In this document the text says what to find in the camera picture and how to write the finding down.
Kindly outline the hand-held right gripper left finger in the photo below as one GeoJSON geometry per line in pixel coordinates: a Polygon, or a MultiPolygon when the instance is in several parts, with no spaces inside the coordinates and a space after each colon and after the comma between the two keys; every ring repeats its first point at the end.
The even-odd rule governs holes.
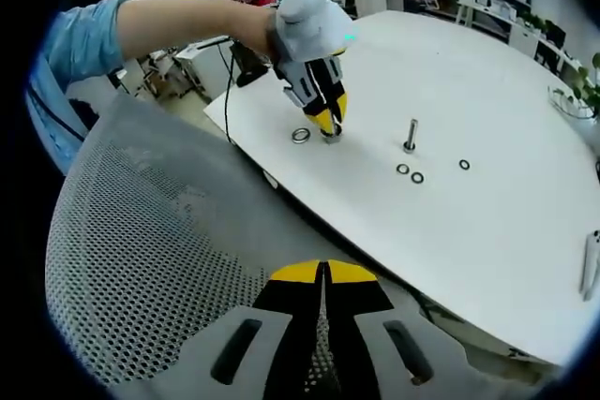
{"type": "Polygon", "coordinates": [[[294,399],[316,346],[323,285],[317,259],[275,271],[251,306],[189,338],[150,381],[152,399],[294,399]]]}

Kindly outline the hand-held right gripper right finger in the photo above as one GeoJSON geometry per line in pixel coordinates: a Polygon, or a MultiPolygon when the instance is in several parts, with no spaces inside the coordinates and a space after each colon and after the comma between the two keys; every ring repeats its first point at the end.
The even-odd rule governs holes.
{"type": "Polygon", "coordinates": [[[390,301],[375,274],[325,264],[329,346],[345,399],[519,399],[514,381],[473,368],[459,342],[390,301]]]}

